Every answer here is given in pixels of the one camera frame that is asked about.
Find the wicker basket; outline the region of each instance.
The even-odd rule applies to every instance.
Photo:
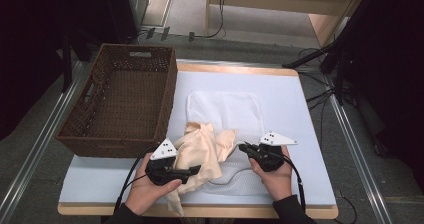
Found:
[[[56,138],[78,156],[137,157],[165,139],[176,79],[174,48],[103,44]]]

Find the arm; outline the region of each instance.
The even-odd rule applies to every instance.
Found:
[[[138,168],[134,179],[146,175],[146,166],[151,153],[148,153]],[[146,212],[160,197],[172,192],[181,185],[181,180],[176,179],[163,186],[156,186],[145,176],[133,182],[131,190],[125,204],[122,204],[116,213],[113,214],[105,224],[113,223],[140,223],[141,215]]]
[[[282,153],[289,157],[286,146],[282,146]],[[284,163],[280,168],[273,172],[264,172],[259,164],[252,158],[249,159],[252,170],[262,179],[267,191],[274,199],[273,207],[277,212],[282,223],[301,224],[315,223],[302,210],[297,196],[292,194],[291,175],[292,168]]]

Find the beige cloth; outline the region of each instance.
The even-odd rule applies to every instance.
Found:
[[[219,162],[225,161],[233,151],[235,137],[235,130],[223,130],[215,136],[211,123],[186,124],[185,135],[174,143],[178,149],[174,169],[189,169],[197,165],[201,165],[201,168],[186,184],[166,195],[168,210],[184,216],[179,194],[194,191],[208,180],[222,176]]]

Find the black sleeve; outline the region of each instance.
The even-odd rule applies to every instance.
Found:
[[[274,210],[277,212],[278,216],[282,223],[287,224],[312,224],[316,223],[314,220],[309,218],[299,202],[297,201],[297,195],[293,195],[287,198],[284,198],[279,201],[272,203]]]
[[[140,224],[143,218],[132,212],[125,204],[116,211],[104,224]]]

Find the metal track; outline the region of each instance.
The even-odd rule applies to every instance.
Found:
[[[0,224],[8,223],[12,217],[12,214],[25,191],[25,188],[27,187],[32,174],[34,173],[41,157],[43,156],[44,151],[50,142],[56,126],[61,120],[63,112],[65,111],[70,99],[72,98],[75,87],[81,79],[81,72],[84,69],[84,66],[79,61],[76,63],[73,70],[73,76],[76,77],[75,80],[69,87],[68,91],[60,95],[55,107],[53,108],[53,111],[44,124],[44,127],[41,130],[37,140],[35,141],[24,164],[22,165],[15,179],[10,184],[6,192],[6,196],[0,206]]]
[[[325,82],[333,86],[330,78],[324,76]],[[358,170],[362,184],[364,185],[371,207],[374,211],[375,217],[378,223],[393,223],[389,211],[387,210],[386,203],[380,190],[372,176],[371,170],[365,160],[365,157],[361,151],[358,140],[356,139],[355,133],[353,132],[352,126],[350,125],[349,119],[347,118],[346,112],[341,106],[334,95],[331,96],[331,103],[336,113],[337,119],[339,120],[343,134],[346,138],[350,153],[352,154],[353,161],[355,162],[356,169]]]

